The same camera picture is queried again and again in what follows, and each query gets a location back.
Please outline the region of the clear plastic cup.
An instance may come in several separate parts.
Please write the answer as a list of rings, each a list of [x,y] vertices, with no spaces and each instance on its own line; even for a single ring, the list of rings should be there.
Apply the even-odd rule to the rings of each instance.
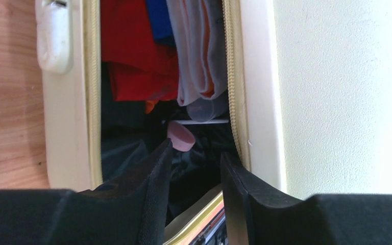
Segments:
[[[186,106],[189,117],[199,122],[215,119],[227,112],[228,109],[229,99],[226,92],[213,100],[199,98]]]

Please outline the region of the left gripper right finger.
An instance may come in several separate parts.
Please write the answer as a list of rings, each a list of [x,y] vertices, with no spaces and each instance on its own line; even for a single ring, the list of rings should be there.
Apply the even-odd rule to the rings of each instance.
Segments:
[[[299,200],[221,157],[229,244],[392,244],[391,194],[317,194]]]

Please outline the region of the orange white towel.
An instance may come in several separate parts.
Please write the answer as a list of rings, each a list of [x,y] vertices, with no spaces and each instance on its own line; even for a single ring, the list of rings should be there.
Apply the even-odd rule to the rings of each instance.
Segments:
[[[213,100],[227,90],[222,1],[167,1],[178,52],[177,102]]]

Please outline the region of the red shirt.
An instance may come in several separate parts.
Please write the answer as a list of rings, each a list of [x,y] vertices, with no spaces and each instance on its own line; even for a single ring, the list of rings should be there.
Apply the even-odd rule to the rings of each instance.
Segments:
[[[101,49],[116,101],[177,98],[177,51],[154,42],[145,1],[101,1]]]

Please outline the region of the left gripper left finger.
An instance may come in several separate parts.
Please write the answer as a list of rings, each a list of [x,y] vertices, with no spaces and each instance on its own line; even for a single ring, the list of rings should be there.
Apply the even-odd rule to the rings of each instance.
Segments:
[[[0,190],[0,244],[162,244],[173,148],[165,140],[94,190]]]

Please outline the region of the blue cloth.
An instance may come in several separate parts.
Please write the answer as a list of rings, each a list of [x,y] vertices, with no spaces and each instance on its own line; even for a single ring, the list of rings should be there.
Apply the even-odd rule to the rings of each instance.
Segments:
[[[146,0],[151,30],[157,44],[175,47],[166,0]]]

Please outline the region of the orange shirt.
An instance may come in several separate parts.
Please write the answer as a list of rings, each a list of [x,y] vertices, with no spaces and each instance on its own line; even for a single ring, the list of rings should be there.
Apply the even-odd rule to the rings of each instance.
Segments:
[[[168,106],[168,100],[145,101],[145,114],[158,113]]]

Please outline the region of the cream suitcase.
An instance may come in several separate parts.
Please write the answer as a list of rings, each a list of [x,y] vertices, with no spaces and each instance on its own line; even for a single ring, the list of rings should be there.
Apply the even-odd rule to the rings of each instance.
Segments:
[[[392,1],[224,1],[232,130],[262,181],[320,205],[334,244],[392,244]],[[100,2],[35,1],[48,181],[102,184]]]

